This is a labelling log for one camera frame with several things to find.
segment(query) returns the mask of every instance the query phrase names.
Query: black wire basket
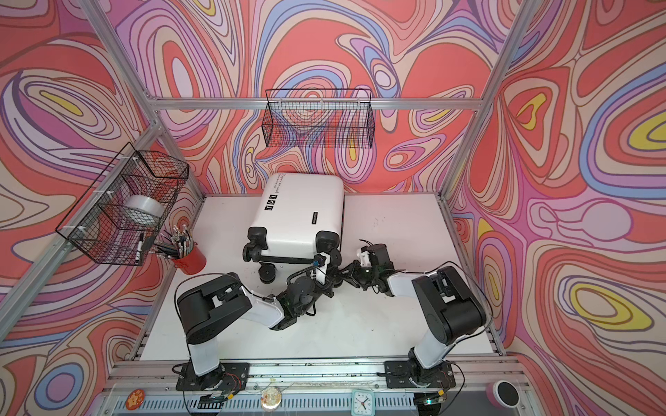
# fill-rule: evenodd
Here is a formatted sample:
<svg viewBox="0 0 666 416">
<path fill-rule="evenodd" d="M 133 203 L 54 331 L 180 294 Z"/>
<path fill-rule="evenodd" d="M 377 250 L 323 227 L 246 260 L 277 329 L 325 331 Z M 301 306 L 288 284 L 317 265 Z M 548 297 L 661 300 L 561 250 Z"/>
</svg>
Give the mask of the black wire basket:
<svg viewBox="0 0 666 416">
<path fill-rule="evenodd" d="M 372 148 L 370 89 L 268 89 L 266 147 Z"/>
<path fill-rule="evenodd" d="M 188 176 L 186 162 L 161 152 L 134 150 L 83 219 L 74 226 L 62 226 L 82 196 L 58 224 L 56 232 L 95 263 L 140 266 Z M 164 208 L 162 213 L 130 206 L 134 195 L 152 198 Z"/>
</svg>

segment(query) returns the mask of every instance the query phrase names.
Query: alarm clock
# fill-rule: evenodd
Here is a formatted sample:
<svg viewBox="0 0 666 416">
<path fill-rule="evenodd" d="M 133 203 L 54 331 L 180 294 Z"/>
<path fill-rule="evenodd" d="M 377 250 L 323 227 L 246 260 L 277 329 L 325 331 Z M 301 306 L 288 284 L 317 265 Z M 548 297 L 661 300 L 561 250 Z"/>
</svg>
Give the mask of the alarm clock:
<svg viewBox="0 0 666 416">
<path fill-rule="evenodd" d="M 352 391 L 352 416 L 374 416 L 374 392 Z"/>
</svg>

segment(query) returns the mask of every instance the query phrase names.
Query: patterned wall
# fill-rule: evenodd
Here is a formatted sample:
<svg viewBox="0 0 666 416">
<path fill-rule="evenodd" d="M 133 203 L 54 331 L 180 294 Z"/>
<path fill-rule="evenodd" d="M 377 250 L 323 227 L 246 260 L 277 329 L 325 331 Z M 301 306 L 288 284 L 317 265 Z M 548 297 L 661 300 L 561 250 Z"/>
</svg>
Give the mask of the patterned wall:
<svg viewBox="0 0 666 416">
<path fill-rule="evenodd" d="M 267 88 L 313 84 L 367 86 L 378 97 L 434 97 L 466 86 L 461 97 L 479 97 L 517 7 L 482 0 L 112 3 L 109 20 L 158 97 L 263 97 Z"/>
<path fill-rule="evenodd" d="M 4 297 L 146 121 L 75 0 L 0 2 L 0 39 Z M 188 222 L 193 206 L 185 189 L 170 224 Z M 0 343 L 0 415 L 83 414 L 131 350 L 164 270 L 72 252 Z"/>
<path fill-rule="evenodd" d="M 550 415 L 666 414 L 666 3 L 548 0 L 448 194 Z"/>
<path fill-rule="evenodd" d="M 190 223 L 185 187 L 167 224 Z M 0 415 L 83 415 L 109 371 L 128 358 L 167 264 L 92 263 L 73 252 L 0 343 Z"/>
<path fill-rule="evenodd" d="M 2 4 L 7 3 L 0 3 L 4 298 L 75 200 L 145 129 L 145 120 L 72 2 Z"/>
<path fill-rule="evenodd" d="M 165 110 L 207 194 L 262 192 L 275 172 L 336 174 L 347 192 L 437 192 L 470 110 L 399 110 L 393 132 L 377 126 L 367 148 L 267 148 L 261 111 Z"/>
<path fill-rule="evenodd" d="M 109 20 L 150 94 L 265 97 L 368 87 L 375 97 L 480 97 L 510 1 L 113 3 Z M 265 149 L 260 111 L 163 112 L 207 193 L 260 192 L 274 172 L 339 175 L 349 192 L 433 192 L 470 112 L 376 114 L 372 150 Z"/>
</svg>

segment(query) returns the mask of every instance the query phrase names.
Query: white suitcase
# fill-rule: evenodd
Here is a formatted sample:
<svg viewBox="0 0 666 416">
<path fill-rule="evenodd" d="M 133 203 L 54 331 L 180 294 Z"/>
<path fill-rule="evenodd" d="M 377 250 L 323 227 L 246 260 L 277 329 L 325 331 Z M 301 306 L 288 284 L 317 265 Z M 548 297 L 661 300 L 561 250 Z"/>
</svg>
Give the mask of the white suitcase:
<svg viewBox="0 0 666 416">
<path fill-rule="evenodd" d="M 311 264 L 316 254 L 340 246 L 343 205 L 344 187 L 337 176 L 273 174 L 248 229 L 243 260 Z M 272 281 L 262 270 L 260 275 L 263 282 Z"/>
</svg>

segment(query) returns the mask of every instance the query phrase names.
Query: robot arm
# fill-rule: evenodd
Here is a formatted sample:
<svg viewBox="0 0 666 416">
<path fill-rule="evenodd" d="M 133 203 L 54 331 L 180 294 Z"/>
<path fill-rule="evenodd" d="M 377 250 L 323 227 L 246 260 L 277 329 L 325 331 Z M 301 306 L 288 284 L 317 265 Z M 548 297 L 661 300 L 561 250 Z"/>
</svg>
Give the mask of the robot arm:
<svg viewBox="0 0 666 416">
<path fill-rule="evenodd" d="M 279 331 L 314 308 L 322 294 L 332 297 L 333 282 L 325 275 L 329 260 L 330 256 L 324 254 L 317 263 L 289 276 L 287 289 L 275 298 L 250 293 L 235 273 L 221 274 L 180 295 L 176 306 L 194 374 L 210 378 L 200 382 L 210 385 L 224 373 L 216 336 L 237 319 L 255 321 Z"/>
<path fill-rule="evenodd" d="M 399 272 L 385 244 L 363 247 L 357 255 L 359 260 L 340 271 L 343 280 L 363 290 L 373 286 L 387 296 L 418 299 L 429 330 L 408 354 L 409 379 L 419 387 L 436 381 L 445 370 L 445 356 L 488 322 L 481 303 L 451 266 L 425 274 Z"/>
<path fill-rule="evenodd" d="M 388 286 L 395 296 L 417 298 L 421 305 L 429 331 L 414 347 L 414 355 L 424 369 L 440 364 L 453 347 L 487 322 L 481 304 L 451 266 L 425 275 L 396 273 L 388 278 Z M 443 296 L 453 299 L 445 302 Z"/>
<path fill-rule="evenodd" d="M 239 318 L 274 327 L 284 319 L 280 302 L 252 295 L 235 273 L 223 274 L 190 289 L 176 301 L 192 366 L 197 376 L 216 377 L 220 360 L 216 336 Z"/>
</svg>

